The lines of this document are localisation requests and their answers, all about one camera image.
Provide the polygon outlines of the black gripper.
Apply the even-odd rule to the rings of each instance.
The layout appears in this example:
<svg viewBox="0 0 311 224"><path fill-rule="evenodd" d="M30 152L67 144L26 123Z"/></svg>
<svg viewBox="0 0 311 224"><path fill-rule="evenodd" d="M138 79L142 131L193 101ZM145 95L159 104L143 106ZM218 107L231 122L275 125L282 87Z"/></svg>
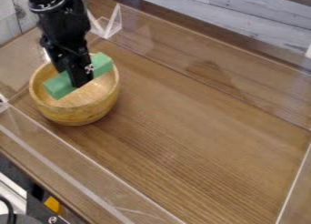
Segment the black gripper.
<svg viewBox="0 0 311 224"><path fill-rule="evenodd" d="M39 1L35 3L40 44L58 72L67 70L71 84L80 88L94 79L94 65L88 54L90 20L83 1Z"/></svg>

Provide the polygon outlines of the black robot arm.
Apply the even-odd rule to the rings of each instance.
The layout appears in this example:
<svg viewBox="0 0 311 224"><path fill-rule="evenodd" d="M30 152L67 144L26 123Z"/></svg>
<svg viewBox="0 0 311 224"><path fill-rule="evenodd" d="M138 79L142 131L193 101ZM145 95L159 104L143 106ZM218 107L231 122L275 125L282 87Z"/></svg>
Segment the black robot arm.
<svg viewBox="0 0 311 224"><path fill-rule="evenodd" d="M28 0L42 30L40 46L52 65L68 73L74 87L94 78L87 33L91 29L84 0Z"/></svg>

